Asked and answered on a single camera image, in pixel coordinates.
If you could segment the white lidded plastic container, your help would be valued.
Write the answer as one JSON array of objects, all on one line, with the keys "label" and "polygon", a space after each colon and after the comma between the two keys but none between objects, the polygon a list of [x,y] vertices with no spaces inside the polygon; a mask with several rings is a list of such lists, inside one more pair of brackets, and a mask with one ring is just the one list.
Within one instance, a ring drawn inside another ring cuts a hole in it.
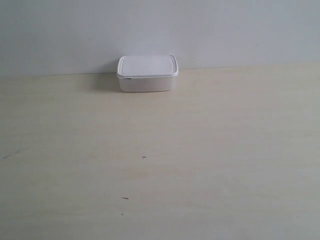
[{"label": "white lidded plastic container", "polygon": [[179,75],[173,55],[126,55],[117,65],[116,76],[123,92],[166,92],[176,86]]}]

